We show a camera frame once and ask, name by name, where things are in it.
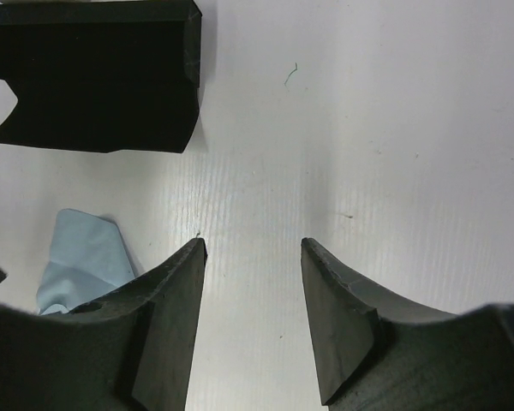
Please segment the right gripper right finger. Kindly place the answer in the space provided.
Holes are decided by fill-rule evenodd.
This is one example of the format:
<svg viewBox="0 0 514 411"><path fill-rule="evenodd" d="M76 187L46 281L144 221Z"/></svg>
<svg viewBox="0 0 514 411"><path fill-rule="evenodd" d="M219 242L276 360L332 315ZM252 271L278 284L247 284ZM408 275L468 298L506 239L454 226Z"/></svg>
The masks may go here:
<svg viewBox="0 0 514 411"><path fill-rule="evenodd" d="M313 238L302 239L301 268L320 401L325 406L386 351L388 325L454 317L365 277Z"/></svg>

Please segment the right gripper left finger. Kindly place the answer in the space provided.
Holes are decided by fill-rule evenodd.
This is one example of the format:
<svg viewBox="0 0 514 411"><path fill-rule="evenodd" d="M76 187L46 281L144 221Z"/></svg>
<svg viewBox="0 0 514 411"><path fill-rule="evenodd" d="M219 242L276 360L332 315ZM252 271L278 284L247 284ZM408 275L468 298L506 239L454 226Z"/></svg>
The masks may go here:
<svg viewBox="0 0 514 411"><path fill-rule="evenodd" d="M154 269L73 309L106 318L134 310L115 382L115 395L127 410L185 408L206 259L204 240L193 238Z"/></svg>

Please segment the blue cloth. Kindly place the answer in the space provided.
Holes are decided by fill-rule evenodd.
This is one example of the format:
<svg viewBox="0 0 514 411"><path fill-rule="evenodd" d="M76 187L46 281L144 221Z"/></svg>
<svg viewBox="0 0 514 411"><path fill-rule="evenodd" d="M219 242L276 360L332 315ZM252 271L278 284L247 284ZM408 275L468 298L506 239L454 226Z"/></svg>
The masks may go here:
<svg viewBox="0 0 514 411"><path fill-rule="evenodd" d="M68 313L136 278L119 228L83 211L57 214L36 301L40 315Z"/></svg>

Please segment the black rectangular case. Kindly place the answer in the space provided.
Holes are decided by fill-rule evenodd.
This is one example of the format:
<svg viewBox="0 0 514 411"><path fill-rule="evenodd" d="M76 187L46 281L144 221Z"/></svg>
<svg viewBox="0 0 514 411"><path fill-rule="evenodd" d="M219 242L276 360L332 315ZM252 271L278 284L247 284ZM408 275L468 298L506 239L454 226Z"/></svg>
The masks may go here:
<svg viewBox="0 0 514 411"><path fill-rule="evenodd" d="M192 1L0 3L0 144L181 153L200 105Z"/></svg>

